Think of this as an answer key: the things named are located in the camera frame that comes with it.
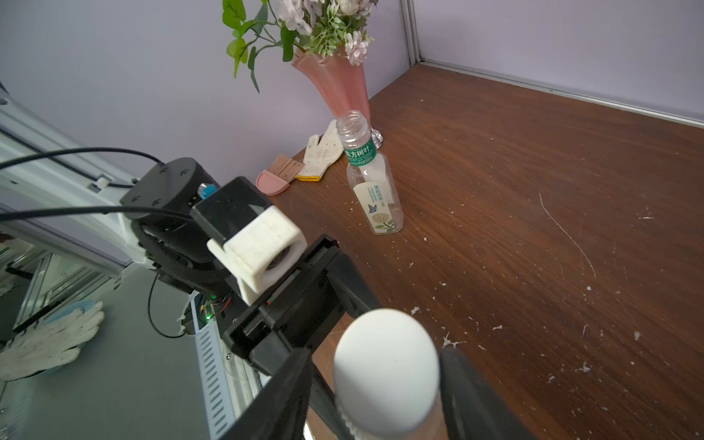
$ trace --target bottle label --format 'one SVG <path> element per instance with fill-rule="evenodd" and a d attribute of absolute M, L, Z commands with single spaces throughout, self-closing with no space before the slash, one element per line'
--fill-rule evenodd
<path fill-rule="evenodd" d="M 377 156 L 377 147 L 374 145 L 374 139 L 369 138 L 369 142 L 354 150 L 345 150 L 347 159 L 356 167 L 367 165 Z"/>
<path fill-rule="evenodd" d="M 385 194 L 383 188 L 388 187 L 379 182 L 364 182 L 354 187 L 354 194 L 359 204 L 364 208 L 369 223 L 378 234 L 396 230 L 394 220 L 389 210 L 390 194 Z"/>

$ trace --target green bottle label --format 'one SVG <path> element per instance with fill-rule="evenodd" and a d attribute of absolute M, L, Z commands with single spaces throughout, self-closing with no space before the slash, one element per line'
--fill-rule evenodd
<path fill-rule="evenodd" d="M 374 145 L 374 140 L 370 137 L 369 142 L 354 150 L 345 150 L 347 159 L 356 167 L 367 165 L 377 157 L 377 147 Z"/>

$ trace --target green leaf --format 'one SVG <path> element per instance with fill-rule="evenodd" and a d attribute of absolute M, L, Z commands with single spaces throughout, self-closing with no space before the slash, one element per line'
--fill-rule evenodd
<path fill-rule="evenodd" d="M 242 38 L 238 38 L 227 46 L 227 55 L 234 58 L 234 77 L 237 77 L 239 62 L 242 61 L 242 59 L 244 59 L 245 63 L 247 62 L 246 45 Z"/>
<path fill-rule="evenodd" d="M 266 4 L 266 1 L 264 1 L 262 7 L 259 9 L 259 12 L 257 12 L 257 16 L 254 18 L 254 21 L 256 22 L 256 24 L 252 27 L 254 33 L 259 35 L 262 32 L 262 29 L 264 29 L 264 23 L 268 19 L 269 8 Z"/>
<path fill-rule="evenodd" d="M 242 0 L 230 0 L 230 2 L 235 5 L 235 11 L 239 15 L 239 19 L 245 21 L 247 19 L 247 11 L 244 9 Z"/>
<path fill-rule="evenodd" d="M 296 31 L 289 30 L 288 27 L 281 27 L 281 43 L 284 49 L 284 62 L 288 63 L 294 59 L 294 40 L 296 39 Z"/>
<path fill-rule="evenodd" d="M 256 47 L 252 47 L 252 53 L 249 54 L 249 62 L 247 63 L 247 67 L 249 70 L 254 70 L 254 59 L 257 57 L 259 53 L 257 52 Z"/>
<path fill-rule="evenodd" d="M 242 21 L 237 17 L 232 9 L 225 8 L 222 11 L 222 22 L 232 29 L 239 29 L 242 26 Z"/>
<path fill-rule="evenodd" d="M 239 34 L 244 36 L 244 33 L 249 30 L 250 27 L 253 27 L 256 24 L 256 21 L 250 20 L 246 21 L 244 24 L 242 24 L 242 28 L 239 30 Z"/>
<path fill-rule="evenodd" d="M 254 70 L 251 71 L 249 74 L 249 77 L 252 79 L 252 83 L 254 84 L 254 88 L 257 89 L 257 93 L 261 93 L 259 91 L 259 85 L 257 84 L 257 79 L 254 77 Z"/>
<path fill-rule="evenodd" d="M 245 47 L 246 43 L 242 38 L 238 38 L 230 42 L 227 45 L 227 55 L 230 55 L 234 59 L 239 59 L 242 56 L 242 49 Z"/>
<path fill-rule="evenodd" d="M 244 9 L 244 3 L 242 3 L 242 0 L 222 0 L 222 9 L 224 11 L 232 11 L 241 21 L 245 21 L 247 19 L 247 12 Z"/>
<path fill-rule="evenodd" d="M 247 58 L 248 58 L 248 53 L 247 53 L 247 48 L 245 47 L 244 50 L 242 51 L 242 55 L 240 55 L 239 60 L 242 63 L 247 63 Z"/>

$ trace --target table surface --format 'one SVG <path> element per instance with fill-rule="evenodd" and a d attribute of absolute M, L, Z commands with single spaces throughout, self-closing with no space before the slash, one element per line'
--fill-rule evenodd
<path fill-rule="evenodd" d="M 371 109 L 403 229 L 370 232 L 342 158 L 273 198 L 309 241 L 540 439 L 704 436 L 704 130 L 423 65 Z M 331 383 L 350 321 L 315 354 Z"/>

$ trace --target white ball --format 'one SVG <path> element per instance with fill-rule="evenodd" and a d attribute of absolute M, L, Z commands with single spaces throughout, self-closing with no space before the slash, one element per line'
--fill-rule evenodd
<path fill-rule="evenodd" d="M 418 428 L 438 395 L 440 365 L 430 335 L 390 308 L 357 318 L 335 351 L 337 404 L 356 427 L 381 437 Z"/>

